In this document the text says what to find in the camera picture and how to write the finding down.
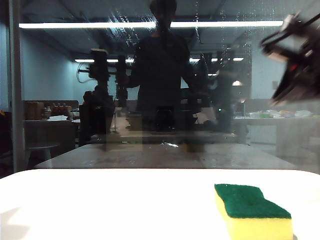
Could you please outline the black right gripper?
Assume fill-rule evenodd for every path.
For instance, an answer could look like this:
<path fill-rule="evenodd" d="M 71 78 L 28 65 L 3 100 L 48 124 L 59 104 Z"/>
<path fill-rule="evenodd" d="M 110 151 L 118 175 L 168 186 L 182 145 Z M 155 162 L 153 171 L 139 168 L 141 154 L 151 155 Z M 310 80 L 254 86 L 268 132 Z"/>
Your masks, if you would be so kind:
<path fill-rule="evenodd" d="M 315 21 L 289 15 L 282 27 L 284 31 L 276 31 L 259 43 L 266 56 L 288 62 L 270 100 L 274 106 L 320 97 L 320 28 L 313 24 Z M 278 45 L 289 36 L 303 39 L 298 52 Z"/>

